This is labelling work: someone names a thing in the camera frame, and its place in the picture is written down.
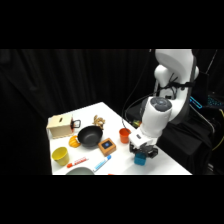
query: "black cable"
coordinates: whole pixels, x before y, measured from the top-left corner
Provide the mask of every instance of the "black cable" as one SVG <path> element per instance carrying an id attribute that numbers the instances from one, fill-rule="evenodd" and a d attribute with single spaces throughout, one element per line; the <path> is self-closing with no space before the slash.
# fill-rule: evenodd
<path id="1" fill-rule="evenodd" d="M 155 94 L 155 93 L 158 93 L 160 90 L 161 90 L 161 89 L 159 89 L 159 90 L 157 90 L 156 92 L 151 93 L 151 94 L 149 94 L 149 95 L 147 95 L 147 96 L 144 96 L 144 97 L 142 97 L 142 98 L 136 100 L 134 103 L 132 103 L 132 104 L 128 107 L 128 109 L 125 111 L 125 118 L 126 118 L 126 120 L 130 123 L 130 121 L 129 121 L 128 118 L 127 118 L 127 112 L 129 111 L 129 109 L 130 109 L 134 104 L 136 104 L 136 103 L 137 103 L 138 101 L 140 101 L 140 100 L 143 100 L 143 99 L 145 99 L 145 98 L 147 98 L 147 97 L 149 97 L 149 96 L 152 96 L 152 95 Z"/>
<path id="2" fill-rule="evenodd" d="M 191 104 L 190 104 L 190 108 L 204 121 L 206 121 L 212 128 L 212 133 L 215 134 L 215 128 L 213 127 L 213 125 L 211 124 L 210 121 L 208 121 L 202 114 L 200 114 Z"/>
<path id="3" fill-rule="evenodd" d="M 175 99 L 177 98 L 177 88 L 176 88 L 176 93 L 175 93 Z"/>
<path id="4" fill-rule="evenodd" d="M 132 104 L 128 107 L 128 109 L 125 111 L 125 118 L 126 118 L 126 120 L 127 120 L 129 123 L 130 123 L 130 121 L 129 121 L 128 118 L 127 118 L 127 112 L 128 112 L 128 110 L 129 110 L 135 103 L 137 103 L 138 101 L 143 100 L 143 99 L 145 99 L 145 98 L 147 98 L 147 97 L 149 97 L 149 96 L 151 96 L 151 95 L 153 95 L 153 94 L 155 94 L 155 93 L 158 93 L 158 92 L 160 92 L 161 90 L 166 89 L 166 88 L 170 88 L 170 89 L 172 89 L 172 91 L 173 91 L 173 95 L 174 95 L 174 97 L 175 97 L 175 93 L 174 93 L 173 87 L 169 87 L 169 84 L 170 84 L 170 83 L 175 82 L 175 81 L 178 79 L 178 77 L 176 77 L 173 81 L 171 81 L 171 79 L 172 79 L 172 77 L 173 77 L 174 74 L 175 74 L 175 73 L 173 73 L 173 74 L 171 75 L 170 80 L 169 80 L 169 83 L 168 83 L 165 87 L 160 88 L 160 89 L 157 90 L 156 92 L 151 93 L 151 94 L 149 94 L 149 95 L 147 95 L 147 96 L 144 96 L 144 97 L 142 97 L 142 98 L 136 100 L 134 103 L 132 103 Z"/>
<path id="5" fill-rule="evenodd" d="M 213 56 L 212 61 L 211 61 L 211 63 L 208 66 L 208 70 L 206 71 L 206 74 L 208 74 L 208 72 L 209 72 L 209 70 L 210 70 L 210 68 L 211 68 L 211 66 L 212 66 L 212 64 L 214 62 L 214 59 L 215 59 L 215 56 L 216 56 L 217 52 L 218 52 L 218 49 L 216 49 L 216 51 L 215 51 L 215 55 Z"/>
<path id="6" fill-rule="evenodd" d="M 129 132 L 129 131 L 128 131 L 128 129 L 127 129 L 127 128 L 125 127 L 125 125 L 124 125 L 124 118 L 123 118 L 123 115 L 124 115 L 124 109 L 125 109 L 125 106 L 126 106 L 128 100 L 131 98 L 132 94 L 133 94 L 134 91 L 136 90 L 136 88 L 137 88 L 137 86 L 138 86 L 138 84 L 139 84 L 139 82 L 140 82 L 140 80 L 141 80 L 141 78 L 142 78 L 142 76 L 143 76 L 143 74 L 144 74 L 144 72 L 145 72 L 145 69 L 146 69 L 148 60 L 150 59 L 150 56 L 151 56 L 151 54 L 152 54 L 151 51 L 149 51 L 149 52 L 150 52 L 150 53 L 149 53 L 149 56 L 148 56 L 148 58 L 147 58 L 147 60 L 146 60 L 144 69 L 143 69 L 143 71 L 142 71 L 142 74 L 140 75 L 139 80 L 138 80 L 138 82 L 137 82 L 135 88 L 133 89 L 132 93 L 129 95 L 128 99 L 127 99 L 126 102 L 124 103 L 124 107 L 123 107 L 123 109 L 122 109 L 122 114 L 121 114 L 122 123 L 123 123 L 124 128 L 127 130 L 127 132 Z"/>
<path id="7" fill-rule="evenodd" d="M 200 117 L 200 116 L 196 116 L 196 114 L 195 115 L 191 115 L 191 118 L 193 118 L 194 120 L 196 120 L 197 122 L 200 122 L 201 124 L 204 124 L 207 128 L 209 128 L 210 130 L 211 130 L 211 134 L 212 134 L 212 136 L 211 136 L 211 140 L 212 140 L 212 143 L 214 143 L 214 138 L 215 138 L 215 133 L 214 133 L 214 130 L 215 130 L 215 128 L 214 128 L 214 126 L 213 126 L 213 124 L 209 121 L 209 123 L 210 123 L 210 125 L 209 125 L 209 123 L 208 122 L 206 122 L 204 119 L 202 119 L 202 117 Z"/>

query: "pink object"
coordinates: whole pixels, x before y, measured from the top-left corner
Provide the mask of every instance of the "pink object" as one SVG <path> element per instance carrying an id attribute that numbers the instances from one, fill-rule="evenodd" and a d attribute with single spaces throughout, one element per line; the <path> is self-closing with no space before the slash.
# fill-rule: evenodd
<path id="1" fill-rule="evenodd" d="M 70 168 L 70 167 L 72 167 L 72 166 L 76 166 L 76 165 L 78 165 L 78 164 L 80 164 L 80 163 L 83 163 L 83 162 L 85 162 L 85 161 L 87 161 L 87 160 L 88 160 L 88 159 L 87 159 L 86 157 L 83 157 L 82 159 L 76 160 L 76 161 L 74 162 L 74 164 L 69 163 L 69 164 L 67 165 L 67 168 Z"/>

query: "orange cup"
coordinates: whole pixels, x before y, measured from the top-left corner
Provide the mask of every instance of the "orange cup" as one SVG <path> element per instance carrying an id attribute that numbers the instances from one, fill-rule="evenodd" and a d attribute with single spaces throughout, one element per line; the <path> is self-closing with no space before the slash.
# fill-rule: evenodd
<path id="1" fill-rule="evenodd" d="M 124 143 L 124 144 L 127 144 L 129 143 L 129 138 L 128 136 L 130 135 L 131 131 L 129 129 L 125 129 L 125 128 L 122 128 L 120 131 L 120 139 L 121 139 L 121 142 Z"/>

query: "red object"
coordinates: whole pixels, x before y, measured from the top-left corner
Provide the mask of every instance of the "red object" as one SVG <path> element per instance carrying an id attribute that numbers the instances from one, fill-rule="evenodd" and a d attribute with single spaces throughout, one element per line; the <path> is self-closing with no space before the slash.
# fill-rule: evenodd
<path id="1" fill-rule="evenodd" d="M 126 129 L 126 128 L 122 128 L 120 131 L 120 139 L 121 139 L 121 142 L 124 143 L 124 144 L 127 144 L 129 143 L 129 138 L 128 136 L 131 134 L 131 131 L 129 129 Z"/>
<path id="2" fill-rule="evenodd" d="M 79 159 L 79 160 L 76 160 L 76 161 L 74 162 L 74 164 L 69 163 L 69 164 L 67 165 L 67 168 L 71 168 L 72 166 L 78 165 L 78 164 L 83 163 L 83 162 L 85 162 L 85 161 L 87 161 L 86 157 L 84 157 L 84 158 L 82 158 L 82 159 Z"/>
<path id="3" fill-rule="evenodd" d="M 73 165 L 72 165 L 72 163 L 69 163 L 68 165 L 67 165 L 67 168 L 71 168 Z"/>

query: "cup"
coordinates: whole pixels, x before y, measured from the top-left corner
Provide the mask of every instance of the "cup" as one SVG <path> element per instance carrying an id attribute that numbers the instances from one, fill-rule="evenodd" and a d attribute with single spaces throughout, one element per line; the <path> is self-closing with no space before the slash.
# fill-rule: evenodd
<path id="1" fill-rule="evenodd" d="M 121 139 L 121 142 L 124 143 L 124 144 L 127 144 L 129 143 L 129 138 L 128 136 L 130 135 L 131 131 L 129 129 L 126 129 L 126 128 L 122 128 L 120 131 L 120 139 Z"/>
<path id="2" fill-rule="evenodd" d="M 65 147 L 60 147 L 52 153 L 52 159 L 60 166 L 65 166 L 69 162 L 68 150 Z"/>

